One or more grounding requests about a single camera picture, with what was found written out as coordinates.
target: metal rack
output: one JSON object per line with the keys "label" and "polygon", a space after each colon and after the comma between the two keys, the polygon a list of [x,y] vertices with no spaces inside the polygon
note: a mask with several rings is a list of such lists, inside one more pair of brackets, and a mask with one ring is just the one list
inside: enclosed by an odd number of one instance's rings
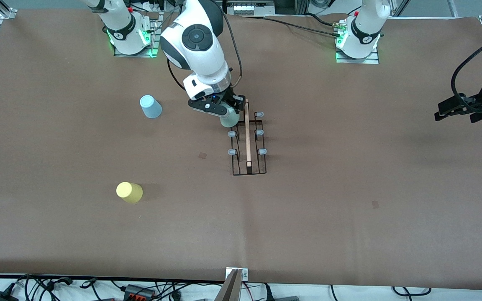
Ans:
{"label": "metal rack", "polygon": [[[245,112],[249,110],[249,103],[245,102]],[[228,153],[232,157],[232,175],[234,176],[247,176],[247,175],[263,175],[267,173],[267,164],[266,164],[266,153],[267,150],[265,148],[265,137],[264,137],[264,125],[262,120],[259,120],[258,117],[262,117],[262,112],[254,112],[254,120],[248,120],[249,128],[251,125],[253,126],[252,135],[254,137],[254,147],[247,148],[247,152],[251,150],[256,151],[256,160],[247,160],[243,166],[241,167],[241,148],[239,146],[239,128],[247,128],[246,127],[246,117],[249,116],[248,114],[243,114],[243,120],[237,122],[237,124],[230,128],[230,132],[228,135],[230,136],[231,140],[231,149]]]}

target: brown paper sheet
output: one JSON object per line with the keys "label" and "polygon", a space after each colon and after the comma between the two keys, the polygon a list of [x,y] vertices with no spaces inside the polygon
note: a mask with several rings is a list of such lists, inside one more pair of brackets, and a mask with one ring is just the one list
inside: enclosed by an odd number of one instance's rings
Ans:
{"label": "brown paper sheet", "polygon": [[[482,124],[433,117],[482,45],[477,19],[388,20],[380,65],[230,20],[236,92],[265,112],[262,176],[231,176],[227,129],[187,106],[162,54],[112,57],[88,11],[4,21],[0,272],[220,280],[238,266],[252,282],[482,289]],[[220,42],[236,78],[228,31]],[[457,81],[479,91],[482,54]],[[121,181],[142,184],[141,202],[117,198]]]}

